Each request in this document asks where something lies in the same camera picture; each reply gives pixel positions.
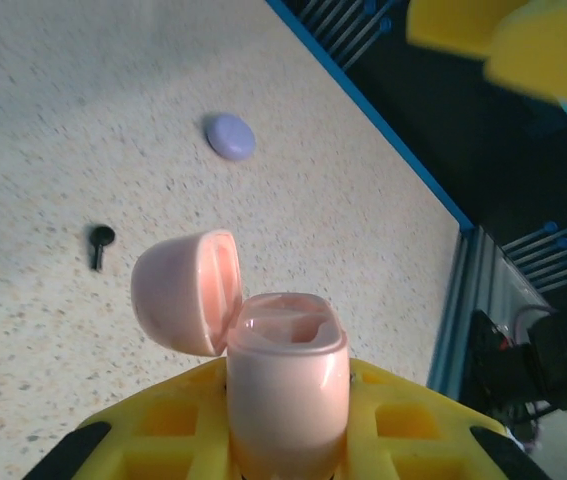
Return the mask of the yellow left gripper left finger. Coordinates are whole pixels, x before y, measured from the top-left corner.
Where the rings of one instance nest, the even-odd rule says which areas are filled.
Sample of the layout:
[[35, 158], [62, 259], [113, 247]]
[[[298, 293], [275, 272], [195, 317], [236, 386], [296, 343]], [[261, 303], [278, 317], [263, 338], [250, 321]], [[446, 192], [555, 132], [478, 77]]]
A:
[[23, 480], [237, 480], [216, 359], [84, 420]]

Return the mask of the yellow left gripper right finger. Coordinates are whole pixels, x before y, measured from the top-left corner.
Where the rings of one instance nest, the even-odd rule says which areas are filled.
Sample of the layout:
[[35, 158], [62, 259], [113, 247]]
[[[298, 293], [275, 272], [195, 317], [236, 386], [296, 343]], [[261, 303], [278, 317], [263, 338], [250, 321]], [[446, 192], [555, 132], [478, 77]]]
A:
[[368, 362], [350, 362], [335, 480], [551, 480], [493, 418]]

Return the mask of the pink earbud charging case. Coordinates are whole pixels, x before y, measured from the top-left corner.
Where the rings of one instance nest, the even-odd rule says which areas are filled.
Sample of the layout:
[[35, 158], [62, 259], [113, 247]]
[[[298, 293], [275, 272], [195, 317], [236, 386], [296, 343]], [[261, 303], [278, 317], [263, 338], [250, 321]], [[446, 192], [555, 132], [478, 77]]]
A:
[[245, 297], [233, 235], [160, 242], [137, 260], [131, 302], [163, 347], [226, 359], [232, 454], [246, 480], [328, 480], [345, 446], [350, 364], [330, 304], [307, 293]]

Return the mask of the black wireless earbud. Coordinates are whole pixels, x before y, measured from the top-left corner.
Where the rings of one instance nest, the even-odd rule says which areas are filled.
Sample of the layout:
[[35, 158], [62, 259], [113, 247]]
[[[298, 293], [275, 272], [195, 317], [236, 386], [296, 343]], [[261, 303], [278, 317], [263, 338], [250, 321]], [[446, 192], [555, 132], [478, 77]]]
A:
[[94, 226], [88, 236], [88, 241], [92, 250], [90, 268], [100, 272], [103, 265], [104, 249], [111, 245], [116, 238], [114, 229], [108, 225]]

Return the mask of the purple earbud charging case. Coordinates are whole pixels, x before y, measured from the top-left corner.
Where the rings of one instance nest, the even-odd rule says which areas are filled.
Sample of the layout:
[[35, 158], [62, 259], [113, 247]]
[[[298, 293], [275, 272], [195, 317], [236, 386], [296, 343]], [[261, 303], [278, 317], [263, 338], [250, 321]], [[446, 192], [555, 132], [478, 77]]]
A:
[[219, 113], [210, 116], [205, 121], [204, 131], [210, 147], [226, 160], [246, 160], [256, 149], [253, 130], [234, 114]]

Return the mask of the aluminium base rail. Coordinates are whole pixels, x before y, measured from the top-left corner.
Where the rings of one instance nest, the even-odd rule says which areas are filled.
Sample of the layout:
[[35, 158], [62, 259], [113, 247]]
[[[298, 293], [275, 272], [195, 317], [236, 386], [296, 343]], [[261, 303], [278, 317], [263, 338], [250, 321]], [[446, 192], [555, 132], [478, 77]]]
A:
[[460, 397], [474, 311], [512, 331], [516, 318], [531, 321], [541, 315], [520, 313], [521, 308], [547, 304], [483, 228], [460, 233], [427, 386], [454, 400]]

